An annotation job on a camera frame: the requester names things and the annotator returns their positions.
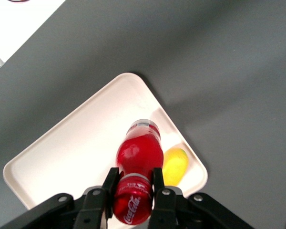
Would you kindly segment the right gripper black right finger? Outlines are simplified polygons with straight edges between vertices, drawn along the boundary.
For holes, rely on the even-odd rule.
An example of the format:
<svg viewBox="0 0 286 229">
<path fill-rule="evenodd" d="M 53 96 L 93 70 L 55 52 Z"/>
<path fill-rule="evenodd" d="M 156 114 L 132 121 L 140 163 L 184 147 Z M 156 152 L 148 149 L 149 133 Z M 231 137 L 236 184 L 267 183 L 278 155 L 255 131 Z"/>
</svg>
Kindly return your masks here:
<svg viewBox="0 0 286 229">
<path fill-rule="evenodd" d="M 149 219 L 151 229 L 182 229 L 180 189 L 164 185 L 161 168 L 153 169 L 154 208 Z"/>
</svg>

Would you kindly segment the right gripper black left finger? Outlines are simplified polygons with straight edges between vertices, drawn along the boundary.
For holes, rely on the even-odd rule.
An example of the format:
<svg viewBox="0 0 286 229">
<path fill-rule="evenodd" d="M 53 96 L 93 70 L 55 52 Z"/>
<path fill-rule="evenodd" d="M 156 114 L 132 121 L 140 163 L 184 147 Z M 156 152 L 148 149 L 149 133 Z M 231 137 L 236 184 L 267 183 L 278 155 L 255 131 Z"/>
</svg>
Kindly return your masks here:
<svg viewBox="0 0 286 229">
<path fill-rule="evenodd" d="M 119 179 L 119 169 L 112 167 L 102 186 L 87 189 L 73 226 L 75 229 L 108 228 L 107 222 L 113 216 L 113 196 Z"/>
</svg>

